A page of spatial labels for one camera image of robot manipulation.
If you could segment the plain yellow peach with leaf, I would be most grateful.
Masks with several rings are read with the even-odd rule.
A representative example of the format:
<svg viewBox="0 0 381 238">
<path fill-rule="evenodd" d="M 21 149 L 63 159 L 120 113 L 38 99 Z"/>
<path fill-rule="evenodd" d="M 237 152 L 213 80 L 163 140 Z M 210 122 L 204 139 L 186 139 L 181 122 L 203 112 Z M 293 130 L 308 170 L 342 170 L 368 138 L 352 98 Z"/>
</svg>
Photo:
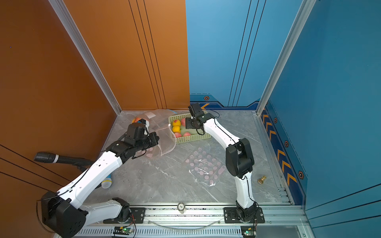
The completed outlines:
<svg viewBox="0 0 381 238">
<path fill-rule="evenodd" d="M 180 126 L 172 126 L 172 132 L 173 133 L 180 133 L 181 127 Z"/>
</svg>

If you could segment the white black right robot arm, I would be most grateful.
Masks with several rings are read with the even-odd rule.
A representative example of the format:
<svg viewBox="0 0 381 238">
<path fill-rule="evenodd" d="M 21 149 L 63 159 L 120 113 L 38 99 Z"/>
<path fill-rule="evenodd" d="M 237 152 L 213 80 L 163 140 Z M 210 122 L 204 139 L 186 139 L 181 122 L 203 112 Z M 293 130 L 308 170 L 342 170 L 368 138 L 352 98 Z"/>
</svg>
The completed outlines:
<svg viewBox="0 0 381 238">
<path fill-rule="evenodd" d="M 252 171 L 255 161 L 250 142 L 230 133 L 215 116 L 205 113 L 199 103 L 191 104 L 189 112 L 186 128 L 210 134 L 225 149 L 225 165 L 234 177 L 237 189 L 236 214 L 239 221 L 263 224 L 264 214 L 253 196 Z"/>
</svg>

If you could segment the clear zip-top bag blue zipper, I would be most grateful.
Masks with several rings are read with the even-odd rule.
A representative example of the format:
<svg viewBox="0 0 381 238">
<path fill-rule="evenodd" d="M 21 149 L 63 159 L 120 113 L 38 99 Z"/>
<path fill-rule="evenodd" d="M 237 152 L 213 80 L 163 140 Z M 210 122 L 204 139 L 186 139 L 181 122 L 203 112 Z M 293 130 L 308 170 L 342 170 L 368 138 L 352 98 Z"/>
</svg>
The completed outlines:
<svg viewBox="0 0 381 238">
<path fill-rule="evenodd" d="M 147 111 L 135 118 L 142 118 L 150 122 L 148 128 L 149 132 L 166 129 L 169 126 L 169 117 L 177 114 L 175 111 L 168 109 L 158 109 L 154 111 Z"/>
</svg>

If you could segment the clear zip-top bag pink zipper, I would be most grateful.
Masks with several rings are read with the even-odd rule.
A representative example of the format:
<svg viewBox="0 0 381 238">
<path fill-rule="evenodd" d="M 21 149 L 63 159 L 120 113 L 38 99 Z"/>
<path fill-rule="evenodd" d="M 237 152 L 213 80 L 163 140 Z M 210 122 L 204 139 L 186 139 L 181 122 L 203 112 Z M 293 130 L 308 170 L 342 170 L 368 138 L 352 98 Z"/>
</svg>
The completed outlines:
<svg viewBox="0 0 381 238">
<path fill-rule="evenodd" d="M 136 153 L 136 157 L 143 157 L 148 159 L 157 159 L 161 156 L 171 152 L 176 146 L 176 137 L 172 132 L 171 126 L 165 124 L 160 128 L 154 130 L 159 136 L 159 142 L 157 146 L 149 149 L 144 149 Z"/>
</svg>

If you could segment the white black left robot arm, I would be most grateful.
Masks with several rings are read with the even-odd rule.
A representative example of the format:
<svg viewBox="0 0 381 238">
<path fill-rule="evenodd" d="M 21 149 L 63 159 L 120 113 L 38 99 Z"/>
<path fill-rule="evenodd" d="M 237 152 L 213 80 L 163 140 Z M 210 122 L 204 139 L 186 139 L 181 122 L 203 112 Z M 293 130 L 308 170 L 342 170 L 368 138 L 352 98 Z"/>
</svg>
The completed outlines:
<svg viewBox="0 0 381 238">
<path fill-rule="evenodd" d="M 86 198 L 101 182 L 139 151 L 159 144 L 156 132 L 143 123 L 132 123 L 119 140 L 113 142 L 80 176 L 57 192 L 48 191 L 40 199 L 42 223 L 62 238 L 72 238 L 84 226 L 107 219 L 124 223 L 131 219 L 128 202 L 113 198 L 107 202 L 85 205 Z"/>
</svg>

